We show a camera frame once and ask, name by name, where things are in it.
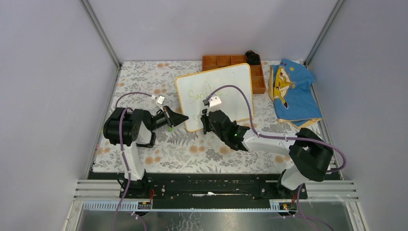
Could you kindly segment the yellow framed whiteboard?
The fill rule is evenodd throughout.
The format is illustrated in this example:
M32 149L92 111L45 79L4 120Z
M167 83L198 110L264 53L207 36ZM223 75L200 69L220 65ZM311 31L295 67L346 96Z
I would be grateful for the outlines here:
M212 92L221 100L219 109L231 121L249 119L254 114L251 71L248 64L236 64L176 78L181 111L188 132L203 128L200 120L205 100Z

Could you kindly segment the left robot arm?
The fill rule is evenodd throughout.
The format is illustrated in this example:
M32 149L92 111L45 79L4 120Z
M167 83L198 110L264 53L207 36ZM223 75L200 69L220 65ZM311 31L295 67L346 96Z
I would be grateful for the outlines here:
M130 189L138 198L149 193L145 168L141 164L138 147L152 148L156 141L155 131L161 127L176 127L189 119L172 111L168 106L155 115L143 109L118 107L114 109L103 126L103 136L110 144L119 145L125 168L122 186Z

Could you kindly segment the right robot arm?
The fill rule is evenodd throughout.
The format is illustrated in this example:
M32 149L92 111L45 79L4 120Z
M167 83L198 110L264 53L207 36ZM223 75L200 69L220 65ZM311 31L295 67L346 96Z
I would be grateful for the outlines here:
M263 151L291 158L293 166L284 170L276 185L282 198L290 197L308 180L322 182L331 170L333 149L310 129L302 128L298 133L279 136L268 132L256 134L250 127L238 125L222 111L202 111L201 122L204 133L212 132L235 151Z

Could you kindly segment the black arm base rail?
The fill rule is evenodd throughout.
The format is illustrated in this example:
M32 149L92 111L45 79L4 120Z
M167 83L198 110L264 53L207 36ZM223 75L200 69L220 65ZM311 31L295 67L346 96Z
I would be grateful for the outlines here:
M114 197L146 199L154 209L268 209L269 202L307 199L307 190L288 190L278 174L146 173L127 186L123 174L95 173L97 189Z

